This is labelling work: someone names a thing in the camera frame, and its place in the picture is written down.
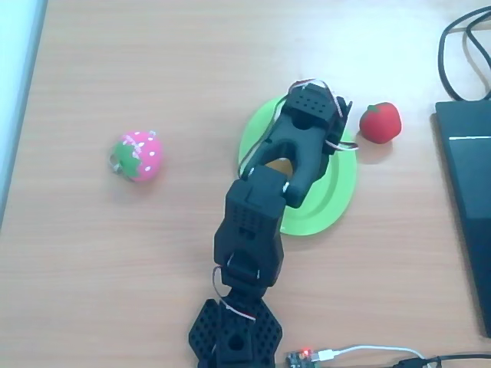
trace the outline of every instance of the strawberry leaf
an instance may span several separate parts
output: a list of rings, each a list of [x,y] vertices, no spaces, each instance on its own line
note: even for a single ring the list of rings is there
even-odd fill
[[[123,142],[119,142],[114,148],[114,156],[120,164],[121,171],[130,178],[139,176],[138,166],[141,164],[139,159],[133,157],[133,151],[133,146],[123,144]]]

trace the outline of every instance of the green plate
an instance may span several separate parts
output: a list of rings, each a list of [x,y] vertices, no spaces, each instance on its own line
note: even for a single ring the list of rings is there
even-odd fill
[[[265,103],[247,124],[240,142],[239,163],[264,133],[280,98]],[[351,141],[351,136],[345,131],[342,140]],[[302,206],[298,209],[286,208],[281,232],[312,235],[328,228],[348,207],[355,183],[355,152],[336,152],[329,160],[327,172],[312,185]]]

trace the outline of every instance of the black laptop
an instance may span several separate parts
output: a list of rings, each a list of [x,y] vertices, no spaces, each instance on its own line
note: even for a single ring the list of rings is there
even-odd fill
[[[486,335],[491,337],[491,101],[439,102],[437,134],[453,187]]]

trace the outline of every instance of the white cable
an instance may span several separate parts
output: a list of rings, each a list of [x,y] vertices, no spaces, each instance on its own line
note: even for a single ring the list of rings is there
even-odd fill
[[[229,311],[232,311],[233,313],[235,314],[238,314],[240,317],[244,317],[244,318],[247,318],[248,320],[251,320],[252,322],[255,322],[255,318],[253,316],[249,316],[248,314],[245,314],[243,312],[239,312],[238,310],[236,310],[234,307],[231,307],[224,299],[223,299],[223,296],[219,293],[218,289],[216,288],[216,284],[215,284],[215,274],[216,274],[216,270],[222,270],[222,266],[215,266],[214,269],[213,269],[213,273],[212,273],[212,284],[213,284],[213,288],[215,289],[215,292],[216,294],[218,295],[218,297],[220,298],[220,300],[222,301],[222,303],[225,304],[225,308],[228,309]]]
[[[332,148],[334,148],[337,151],[356,151],[359,148],[357,144],[354,144],[351,147],[346,147],[346,146],[342,146],[341,144],[336,145],[332,142],[329,142],[328,140],[325,140],[325,142],[328,146],[331,146]]]
[[[312,361],[317,360],[317,361],[326,361],[326,360],[333,360],[334,357],[337,357],[338,355],[345,354],[345,353],[350,353],[351,351],[355,350],[391,350],[391,351],[406,351],[408,353],[412,353],[416,356],[418,356],[421,359],[426,359],[423,354],[420,352],[410,349],[409,347],[386,347],[383,345],[354,345],[352,347],[347,347],[346,349],[342,350],[320,350],[315,352],[315,358],[312,359]]]
[[[273,114],[271,116],[271,120],[269,121],[268,126],[266,127],[264,133],[259,137],[259,139],[252,145],[252,147],[249,149],[249,151],[247,151],[247,153],[244,155],[244,157],[240,160],[239,167],[237,169],[237,177],[238,178],[240,178],[240,175],[242,173],[242,166],[244,165],[244,163],[249,160],[249,157],[255,152],[255,149],[269,135],[269,131],[271,130],[271,128],[273,126],[273,123],[278,118],[276,116],[276,113],[278,112],[278,107],[283,102],[285,102],[286,97],[288,97],[287,94],[278,100],[278,102],[276,103],[275,107],[273,108]]]

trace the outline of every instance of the robotic arm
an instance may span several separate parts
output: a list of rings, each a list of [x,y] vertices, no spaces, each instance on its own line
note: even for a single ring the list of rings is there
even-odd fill
[[[300,207],[325,174],[350,109],[327,86],[294,85],[278,119],[230,187],[213,258],[231,290],[219,303],[208,299],[189,332],[199,368],[275,365],[282,328],[262,297],[281,270],[283,213],[286,206]],[[291,178],[266,166],[282,157],[292,162]]]

